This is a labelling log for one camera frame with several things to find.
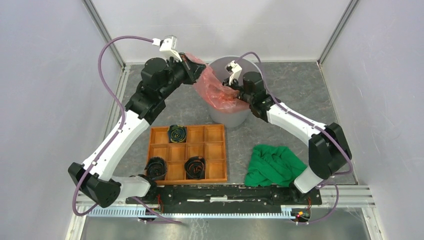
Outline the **red plastic trash bag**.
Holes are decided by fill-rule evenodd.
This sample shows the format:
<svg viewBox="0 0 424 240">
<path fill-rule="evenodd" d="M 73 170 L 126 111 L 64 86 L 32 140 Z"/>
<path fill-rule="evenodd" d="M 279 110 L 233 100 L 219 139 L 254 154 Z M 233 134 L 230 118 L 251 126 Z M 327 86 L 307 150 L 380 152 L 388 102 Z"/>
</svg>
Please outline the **red plastic trash bag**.
<svg viewBox="0 0 424 240">
<path fill-rule="evenodd" d="M 186 53 L 186 55 L 189 57 L 194 56 L 193 54 L 188 52 Z M 197 80 L 197 82 L 193 84 L 193 88 L 207 104 L 209 104 L 211 107 L 214 107 L 216 110 L 220 110 L 224 113 L 236 113 L 249 108 L 249 104 L 242 100 L 223 99 L 222 94 L 224 93 L 225 87 L 220 85 L 219 80 L 214 75 L 214 71 L 207 63 L 206 69 L 204 70 L 200 78 Z"/>
</svg>

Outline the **grey plastic trash bin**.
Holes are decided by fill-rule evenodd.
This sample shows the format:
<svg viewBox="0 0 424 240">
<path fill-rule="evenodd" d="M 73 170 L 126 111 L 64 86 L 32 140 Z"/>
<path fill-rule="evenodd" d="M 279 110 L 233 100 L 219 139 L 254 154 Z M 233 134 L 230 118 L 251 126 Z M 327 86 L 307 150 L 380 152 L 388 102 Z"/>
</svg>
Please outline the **grey plastic trash bin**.
<svg viewBox="0 0 424 240">
<path fill-rule="evenodd" d="M 230 55 L 217 58 L 216 60 L 209 63 L 209 66 L 212 68 L 214 75 L 219 80 L 220 85 L 222 82 L 230 77 L 230 74 L 225 70 L 227 64 L 232 61 L 235 61 L 239 56 Z M 247 72 L 257 72 L 261 73 L 259 67 L 247 59 L 241 59 L 238 61 L 238 64 L 241 66 L 241 78 Z M 252 115 L 251 110 L 247 108 L 246 110 L 241 110 L 235 113 L 226 113 L 221 110 L 215 109 L 213 106 L 208 107 L 209 115 L 215 123 L 223 124 L 227 128 L 236 128 L 240 126 L 249 116 Z"/>
</svg>

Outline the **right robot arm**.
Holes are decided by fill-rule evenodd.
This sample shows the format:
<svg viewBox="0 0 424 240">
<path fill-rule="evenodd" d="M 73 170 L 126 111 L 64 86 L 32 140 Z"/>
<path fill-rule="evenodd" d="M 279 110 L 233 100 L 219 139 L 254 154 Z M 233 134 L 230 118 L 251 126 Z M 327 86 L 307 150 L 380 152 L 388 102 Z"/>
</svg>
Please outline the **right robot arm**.
<svg viewBox="0 0 424 240">
<path fill-rule="evenodd" d="M 286 130 L 308 147 L 308 166 L 290 183 L 288 196 L 293 203 L 302 204 L 313 188 L 340 175 L 343 166 L 349 166 L 346 174 L 352 172 L 352 153 L 339 124 L 317 122 L 289 108 L 269 93 L 259 72 L 228 75 L 223 86 L 238 91 L 237 99 L 247 103 L 255 117 Z"/>
</svg>

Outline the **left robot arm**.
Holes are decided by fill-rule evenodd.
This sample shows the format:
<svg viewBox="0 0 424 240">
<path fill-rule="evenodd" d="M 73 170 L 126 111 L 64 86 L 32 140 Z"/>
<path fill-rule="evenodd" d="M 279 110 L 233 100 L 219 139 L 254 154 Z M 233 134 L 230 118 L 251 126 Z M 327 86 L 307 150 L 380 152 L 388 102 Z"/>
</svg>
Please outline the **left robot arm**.
<svg viewBox="0 0 424 240">
<path fill-rule="evenodd" d="M 145 204 L 156 200 L 155 183 L 146 176 L 117 177 L 113 173 L 134 141 L 165 109 L 166 98 L 181 85 L 195 84 L 206 73 L 208 66 L 202 60 L 184 53 L 180 56 L 181 61 L 149 59 L 115 127 L 88 158 L 69 166 L 68 173 L 77 191 L 95 206 L 107 208 L 130 197 L 139 197 Z"/>
</svg>

